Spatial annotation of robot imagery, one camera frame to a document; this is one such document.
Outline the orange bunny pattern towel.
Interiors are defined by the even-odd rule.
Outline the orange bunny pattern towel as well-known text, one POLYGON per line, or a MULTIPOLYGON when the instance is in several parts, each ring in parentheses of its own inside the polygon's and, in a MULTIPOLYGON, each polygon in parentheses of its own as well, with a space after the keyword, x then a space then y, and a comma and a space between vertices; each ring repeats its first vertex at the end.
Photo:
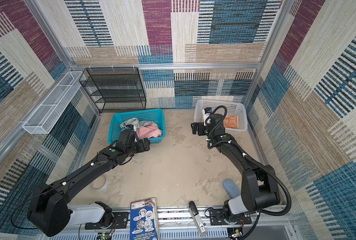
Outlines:
POLYGON ((238 129, 239 128, 239 116, 227 115, 223 121, 225 128, 238 129))

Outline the pink terry towel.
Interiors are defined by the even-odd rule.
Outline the pink terry towel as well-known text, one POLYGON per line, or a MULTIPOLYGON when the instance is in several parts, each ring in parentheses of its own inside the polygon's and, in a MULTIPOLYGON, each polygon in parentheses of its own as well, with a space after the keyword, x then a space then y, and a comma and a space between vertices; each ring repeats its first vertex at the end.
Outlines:
POLYGON ((163 135, 163 131, 160 130, 159 126, 154 122, 150 122, 146 126, 140 127, 136 130, 136 133, 140 139, 159 138, 163 135))

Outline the blue bunny pattern towel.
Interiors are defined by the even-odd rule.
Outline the blue bunny pattern towel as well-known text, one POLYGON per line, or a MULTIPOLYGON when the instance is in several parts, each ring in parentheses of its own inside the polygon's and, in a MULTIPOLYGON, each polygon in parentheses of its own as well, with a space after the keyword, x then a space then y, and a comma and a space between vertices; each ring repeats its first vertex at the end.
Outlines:
POLYGON ((129 120, 124 121, 123 123, 120 124, 120 128, 121 130, 124 130, 127 126, 132 125, 133 126, 133 130, 137 130, 139 128, 142 127, 146 127, 151 125, 152 122, 151 121, 140 121, 138 118, 131 118, 129 120))

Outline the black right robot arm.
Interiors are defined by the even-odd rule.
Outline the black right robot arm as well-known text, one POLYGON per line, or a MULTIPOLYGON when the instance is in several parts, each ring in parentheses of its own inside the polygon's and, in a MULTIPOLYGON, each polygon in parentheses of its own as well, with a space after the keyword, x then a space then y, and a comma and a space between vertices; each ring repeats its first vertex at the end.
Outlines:
POLYGON ((242 175, 240 193, 224 203, 226 221, 235 222, 241 216, 253 213, 277 217, 289 213, 291 195, 274 169, 247 154, 235 138, 226 133, 222 121, 222 115, 211 114, 201 123, 192 123, 191 128, 194 135, 206 136, 208 149, 217 149, 242 175))

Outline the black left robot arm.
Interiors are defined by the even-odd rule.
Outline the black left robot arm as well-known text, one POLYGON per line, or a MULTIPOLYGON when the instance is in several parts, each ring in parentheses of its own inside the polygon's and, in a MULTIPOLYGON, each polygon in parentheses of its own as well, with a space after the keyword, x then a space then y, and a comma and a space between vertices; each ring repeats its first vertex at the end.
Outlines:
POLYGON ((150 140, 139 139, 133 130, 124 130, 119 139, 99 151, 87 164, 51 184, 33 191, 27 219, 48 237, 64 228, 84 223, 111 223, 110 207, 94 203, 80 207, 69 203, 81 190, 104 173, 127 163, 132 156, 150 150, 150 140))

